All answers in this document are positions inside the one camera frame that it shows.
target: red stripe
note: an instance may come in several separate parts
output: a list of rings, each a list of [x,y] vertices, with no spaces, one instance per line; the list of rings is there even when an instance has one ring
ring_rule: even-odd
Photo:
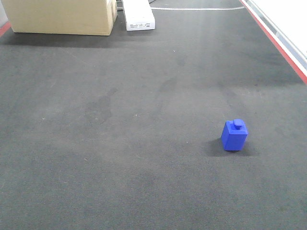
[[[244,0],[240,0],[240,2],[247,6]],[[284,51],[284,49],[278,44],[275,38],[269,33],[269,31],[261,24],[261,22],[255,17],[255,15],[247,8],[250,15],[254,18],[260,28],[264,31],[270,41],[275,45],[278,51],[282,54],[284,59],[290,64],[290,66],[294,69],[294,71],[298,74],[298,76],[302,79],[302,81],[307,84],[307,76],[303,73],[303,71],[294,63],[294,61],[289,57],[289,55]]]
[[[4,35],[5,32],[7,32],[8,29],[10,29],[10,27],[11,27],[11,23],[10,23],[10,22],[5,23],[5,24],[3,25],[3,27],[0,28],[0,37],[1,37],[2,35]]]

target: cable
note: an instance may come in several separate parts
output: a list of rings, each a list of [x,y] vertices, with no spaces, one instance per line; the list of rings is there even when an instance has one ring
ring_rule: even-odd
[[[233,7],[233,8],[163,8],[163,7],[152,7],[152,10],[162,11],[235,11],[244,9],[244,6]]]

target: wall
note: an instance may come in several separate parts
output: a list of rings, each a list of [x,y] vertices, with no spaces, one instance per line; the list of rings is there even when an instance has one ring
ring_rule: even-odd
[[[307,58],[307,1],[251,0]]]
[[[8,18],[6,17],[4,8],[2,6],[2,3],[0,1],[0,26],[3,26],[7,22]]]

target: cardboard box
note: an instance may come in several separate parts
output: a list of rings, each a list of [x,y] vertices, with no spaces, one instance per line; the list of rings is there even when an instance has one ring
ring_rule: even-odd
[[[14,32],[110,35],[116,0],[1,0]]]

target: white device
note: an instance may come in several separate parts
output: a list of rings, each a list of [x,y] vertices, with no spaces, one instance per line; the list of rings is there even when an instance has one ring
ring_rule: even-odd
[[[127,31],[154,30],[155,19],[148,0],[123,0]]]

